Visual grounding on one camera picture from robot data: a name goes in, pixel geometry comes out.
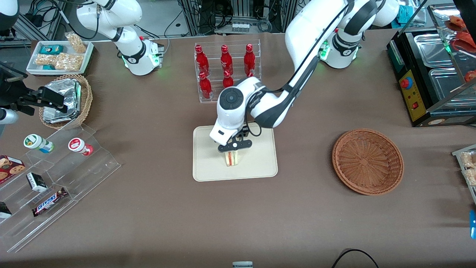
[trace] brown tablecloth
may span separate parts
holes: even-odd
[[[476,266],[473,201],[451,155],[476,143],[476,132],[410,126],[386,52],[393,34],[367,31],[344,70],[317,67],[275,129],[276,177],[204,183],[192,178],[192,132],[214,123],[216,107],[198,101],[193,44],[223,38],[172,40],[164,67],[144,77],[124,68],[113,43],[96,43],[86,124],[123,166],[19,253],[1,252],[0,267],[226,268],[251,260],[256,268],[327,268],[349,247],[381,267]],[[293,72],[284,35],[259,38],[263,82],[277,89]],[[404,178],[389,194],[354,193],[332,168],[334,142],[360,127],[384,133],[402,152]],[[21,114],[0,138],[1,152],[25,153],[30,133],[53,130],[37,114]],[[341,262],[372,264],[360,253]]]

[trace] snickers bar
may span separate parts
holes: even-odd
[[[33,216],[36,217],[43,213],[43,211],[47,210],[48,208],[52,207],[55,203],[57,203],[61,198],[64,196],[67,196],[68,193],[64,188],[61,188],[61,190],[58,190],[55,194],[50,196],[48,199],[46,199],[43,203],[38,205],[36,208],[32,209],[31,211],[33,212]]]
[[[43,178],[38,174],[30,172],[27,174],[27,179],[33,191],[37,191],[41,193],[45,191],[46,189],[48,189],[48,187],[46,186],[46,183],[43,181]]]
[[[11,216],[11,212],[8,209],[5,202],[0,202],[0,218],[8,219]]]

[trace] cookie box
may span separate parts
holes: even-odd
[[[0,155],[0,184],[25,169],[25,164],[16,158]]]

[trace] beige tray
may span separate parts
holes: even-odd
[[[259,132],[256,123],[249,124],[253,133]],[[272,129],[263,128],[259,137],[248,136],[251,148],[238,151],[238,165],[227,166],[218,144],[210,137],[213,126],[199,126],[193,131],[193,178],[198,182],[274,177],[278,161]]]

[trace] tray of snacks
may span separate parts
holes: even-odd
[[[476,144],[455,151],[452,155],[458,160],[461,173],[476,204]]]
[[[68,41],[39,41],[28,62],[33,75],[82,74],[86,71],[94,45],[71,32]]]

